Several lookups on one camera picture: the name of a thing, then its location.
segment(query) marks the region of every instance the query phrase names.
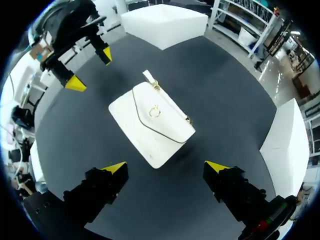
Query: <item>gold buckle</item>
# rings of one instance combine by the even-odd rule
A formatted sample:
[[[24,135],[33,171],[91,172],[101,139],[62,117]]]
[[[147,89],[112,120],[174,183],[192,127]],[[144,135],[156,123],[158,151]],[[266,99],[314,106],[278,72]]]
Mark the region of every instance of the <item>gold buckle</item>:
[[[191,118],[189,116],[186,116],[185,119],[190,125],[192,125],[193,121],[191,120]]]
[[[161,111],[158,109],[158,105],[154,105],[153,108],[151,108],[151,110],[149,111],[149,115],[152,118],[157,118],[159,117],[161,114]]]
[[[154,83],[152,84],[152,87],[155,89],[155,90],[160,90],[160,85],[158,83],[157,80],[154,80]]]

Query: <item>white handbag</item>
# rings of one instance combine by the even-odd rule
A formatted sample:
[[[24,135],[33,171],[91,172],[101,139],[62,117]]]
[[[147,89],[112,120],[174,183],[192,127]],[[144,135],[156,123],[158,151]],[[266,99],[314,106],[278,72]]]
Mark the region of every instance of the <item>white handbag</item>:
[[[196,131],[150,72],[143,74],[147,82],[117,98],[109,105],[109,111],[145,160],[158,169]]]

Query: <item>black mat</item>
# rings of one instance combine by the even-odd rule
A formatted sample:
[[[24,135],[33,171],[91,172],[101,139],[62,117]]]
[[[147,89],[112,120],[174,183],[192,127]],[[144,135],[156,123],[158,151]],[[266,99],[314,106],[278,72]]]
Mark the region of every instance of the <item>black mat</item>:
[[[92,167],[128,162],[129,180],[87,228],[113,240],[234,240],[244,228],[205,184],[205,160],[238,166],[267,199],[275,196],[259,152],[276,107],[259,82],[204,37],[164,51],[133,36],[111,45],[113,62],[93,57],[77,73],[83,93],[63,89],[36,133],[48,188],[58,197]],[[126,138],[109,104],[148,69],[194,121],[196,133],[160,169]]]

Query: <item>white cube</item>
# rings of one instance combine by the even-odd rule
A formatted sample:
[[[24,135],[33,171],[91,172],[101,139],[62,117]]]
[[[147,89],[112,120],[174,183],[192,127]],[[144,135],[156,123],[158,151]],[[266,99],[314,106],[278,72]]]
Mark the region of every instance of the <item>white cube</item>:
[[[165,4],[139,8],[121,15],[124,30],[161,50],[203,36],[208,16]]]
[[[296,196],[309,160],[309,141],[304,119],[295,99],[280,106],[260,153],[270,173],[275,194]]]

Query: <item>white shelving unit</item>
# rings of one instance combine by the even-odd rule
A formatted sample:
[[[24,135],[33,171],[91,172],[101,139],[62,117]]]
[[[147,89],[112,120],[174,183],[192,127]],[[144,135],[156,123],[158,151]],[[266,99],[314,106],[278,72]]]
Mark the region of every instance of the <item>white shelving unit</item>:
[[[320,139],[316,139],[316,140],[314,139],[313,128],[315,128],[316,126],[312,125],[312,121],[314,121],[315,119],[318,119],[318,118],[320,118],[320,113],[304,120],[304,124],[305,124],[306,128],[310,130],[310,137],[311,137],[311,144],[312,144],[312,152],[310,153],[310,157],[320,155],[320,151],[315,150],[315,142],[320,141]]]
[[[268,37],[269,33],[271,32],[275,20],[277,19],[277,16],[266,6],[262,5],[260,2],[256,1],[256,0],[251,0],[252,2],[256,3],[257,5],[261,6],[262,8],[264,8],[266,11],[268,11],[269,13],[272,14],[272,17],[270,18],[270,21],[267,22],[264,19],[262,19],[260,16],[258,16],[257,14],[255,14],[254,12],[250,11],[249,9],[247,9],[246,7],[232,1],[232,0],[215,0],[214,1],[214,5],[211,8],[212,13],[211,13],[211,17],[208,21],[208,26],[209,28],[215,28],[218,31],[222,32],[223,34],[227,35],[229,38],[231,38],[232,40],[234,40],[235,42],[237,42],[241,47],[243,47],[249,54],[248,54],[248,58],[250,58],[254,52],[256,51],[256,49],[264,43],[264,41],[266,40],[266,38]],[[224,8],[220,8],[220,3],[224,4]],[[245,21],[242,17],[234,14],[233,12],[228,11],[228,7],[229,5],[235,5],[238,8],[243,9],[244,11],[246,11],[247,13],[251,14],[252,16],[254,16],[256,19],[260,20],[261,22],[264,23],[265,27],[263,30],[260,30],[258,28],[256,28],[255,26],[253,26],[252,24],[248,23],[247,21]],[[243,45],[241,42],[238,41],[239,35],[236,34],[235,32],[223,27],[222,25],[218,24],[216,21],[217,19],[221,16],[221,14],[225,14],[228,15],[230,17],[232,17],[233,19],[237,20],[238,22],[240,22],[242,25],[244,25],[245,27],[249,28],[250,30],[252,30],[254,33],[256,33],[259,36],[259,39],[257,40],[257,42],[255,43],[254,47],[252,49],[250,49],[248,46]]]

